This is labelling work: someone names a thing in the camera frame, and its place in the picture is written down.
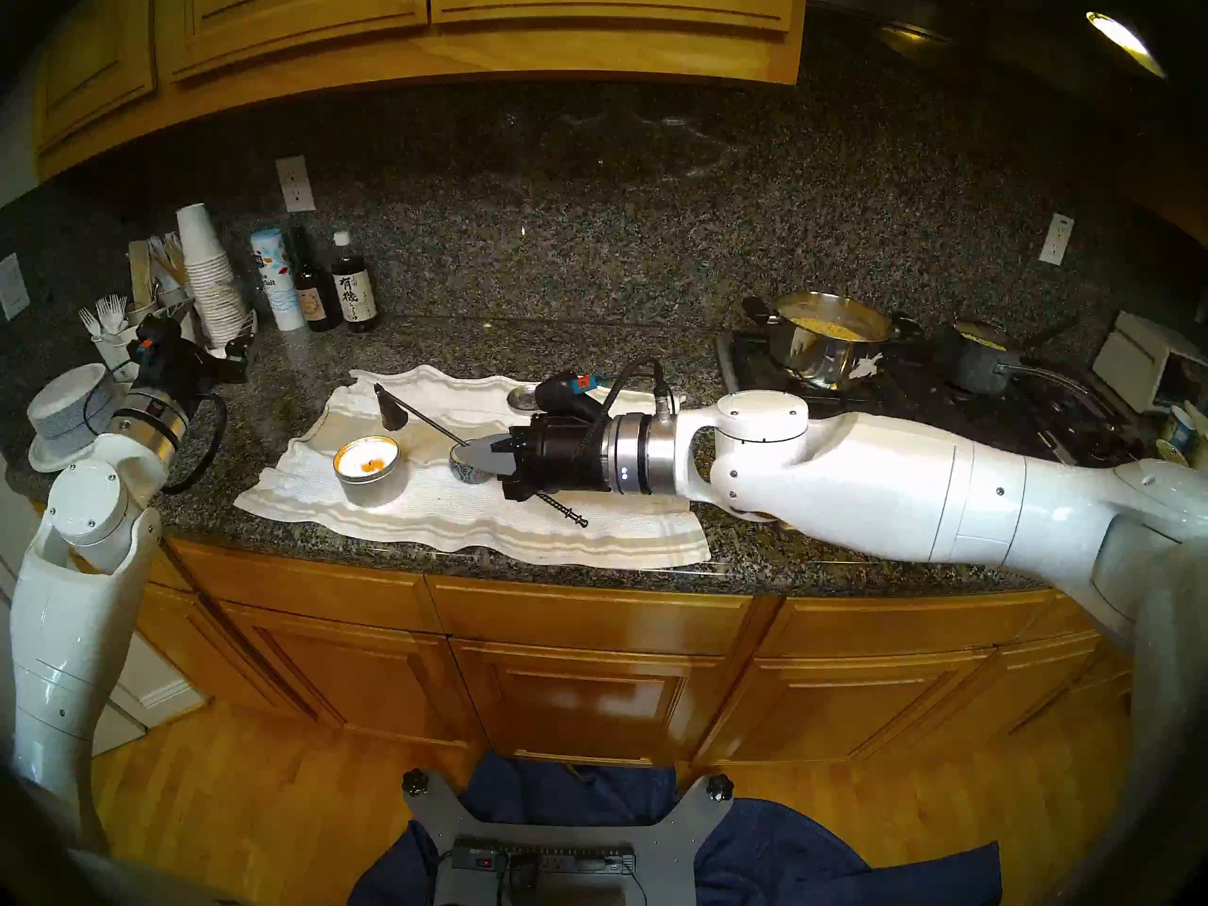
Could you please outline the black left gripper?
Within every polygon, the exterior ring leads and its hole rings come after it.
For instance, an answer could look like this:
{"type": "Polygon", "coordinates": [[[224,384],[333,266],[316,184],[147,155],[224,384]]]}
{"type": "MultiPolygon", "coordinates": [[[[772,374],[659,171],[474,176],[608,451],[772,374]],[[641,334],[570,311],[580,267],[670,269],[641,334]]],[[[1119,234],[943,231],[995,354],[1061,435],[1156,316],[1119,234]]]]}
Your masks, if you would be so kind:
{"type": "Polygon", "coordinates": [[[175,395],[192,397],[222,384],[244,384],[248,368],[259,352],[254,344],[259,316],[249,313],[236,337],[217,358],[188,339],[181,339],[175,359],[175,395]]]}

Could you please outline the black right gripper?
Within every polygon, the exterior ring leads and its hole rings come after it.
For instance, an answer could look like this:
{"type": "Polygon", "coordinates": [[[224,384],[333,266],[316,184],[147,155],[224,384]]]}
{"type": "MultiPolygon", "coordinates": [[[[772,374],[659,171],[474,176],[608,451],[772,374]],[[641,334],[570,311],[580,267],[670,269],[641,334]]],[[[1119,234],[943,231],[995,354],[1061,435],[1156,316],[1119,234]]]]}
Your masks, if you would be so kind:
{"type": "Polygon", "coordinates": [[[506,500],[561,490],[610,493],[602,463],[602,437],[580,447],[592,425],[567,416],[538,414],[527,425],[461,445],[461,470],[480,483],[494,480],[506,500]]]}

